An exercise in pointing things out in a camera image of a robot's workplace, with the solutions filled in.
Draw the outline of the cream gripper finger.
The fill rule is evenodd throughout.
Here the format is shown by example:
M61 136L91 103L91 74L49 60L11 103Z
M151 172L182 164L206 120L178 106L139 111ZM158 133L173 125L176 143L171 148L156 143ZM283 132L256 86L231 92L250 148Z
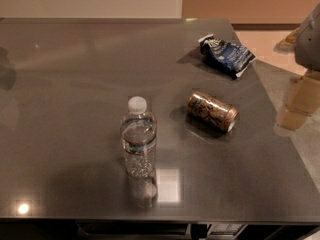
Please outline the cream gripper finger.
M277 124L295 131L320 107L320 72L307 71L292 77L286 89L283 105L277 115Z
M282 50L293 50L296 44L299 29L291 31L284 39L278 43L278 47Z

